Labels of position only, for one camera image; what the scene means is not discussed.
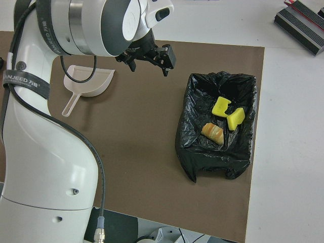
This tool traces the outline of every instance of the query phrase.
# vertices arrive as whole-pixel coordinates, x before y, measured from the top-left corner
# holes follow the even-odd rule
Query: dark green surface
[[[85,233],[85,240],[93,242],[93,236],[97,227],[99,209],[91,211],[88,227]],[[138,238],[137,218],[115,213],[109,210],[104,211],[105,217],[105,243],[133,243]]]

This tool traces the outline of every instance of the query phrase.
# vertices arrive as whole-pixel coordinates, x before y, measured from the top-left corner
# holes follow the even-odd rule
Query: white dustpan
[[[71,65],[67,72],[76,80],[84,80],[90,76],[92,68]],[[93,77],[86,83],[76,83],[65,76],[64,86],[73,94],[62,111],[62,115],[67,117],[71,114],[80,96],[93,97],[104,92],[110,84],[114,72],[115,70],[97,68]]]

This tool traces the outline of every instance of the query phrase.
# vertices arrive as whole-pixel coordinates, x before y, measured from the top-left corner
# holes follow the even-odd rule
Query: toy croissant
[[[205,135],[219,145],[224,144],[223,129],[212,123],[207,123],[206,125],[204,125],[201,134]]]

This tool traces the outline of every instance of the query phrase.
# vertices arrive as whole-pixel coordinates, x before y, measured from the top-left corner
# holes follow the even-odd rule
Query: metal connector
[[[105,229],[101,229],[101,228],[96,229],[94,240],[95,240],[95,243],[104,243]]]

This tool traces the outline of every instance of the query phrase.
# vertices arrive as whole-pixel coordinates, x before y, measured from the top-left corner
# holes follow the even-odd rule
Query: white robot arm
[[[26,0],[17,0],[16,7],[19,2]],[[83,242],[97,164],[103,196],[95,241],[103,242],[101,159],[83,135],[50,116],[52,63],[57,56],[98,55],[116,57],[134,71],[139,59],[167,75],[175,64],[172,48],[157,47],[151,28],[173,12],[173,5],[170,0],[37,0],[23,12],[4,72],[0,128],[7,168],[0,242]]]

